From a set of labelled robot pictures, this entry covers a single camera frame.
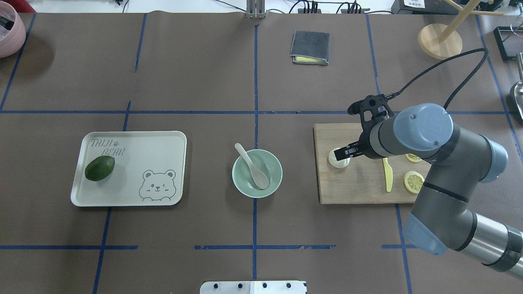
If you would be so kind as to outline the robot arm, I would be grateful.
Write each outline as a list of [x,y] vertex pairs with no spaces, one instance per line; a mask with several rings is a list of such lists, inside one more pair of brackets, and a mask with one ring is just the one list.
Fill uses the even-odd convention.
[[496,272],[522,278],[522,232],[467,208],[478,183],[490,183],[508,164],[498,143],[456,125],[433,103],[404,109],[362,100],[348,108],[361,118],[357,142],[335,151],[338,160],[366,156],[389,158],[411,153],[430,164],[420,192],[403,227],[403,236],[435,256],[448,249],[481,262]]

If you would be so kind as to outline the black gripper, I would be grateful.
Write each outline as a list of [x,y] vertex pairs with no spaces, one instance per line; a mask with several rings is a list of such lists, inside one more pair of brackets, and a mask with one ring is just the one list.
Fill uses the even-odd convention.
[[345,160],[357,156],[366,156],[367,158],[376,159],[377,153],[372,148],[369,140],[362,139],[349,144],[347,147],[335,149],[333,152],[336,160]]

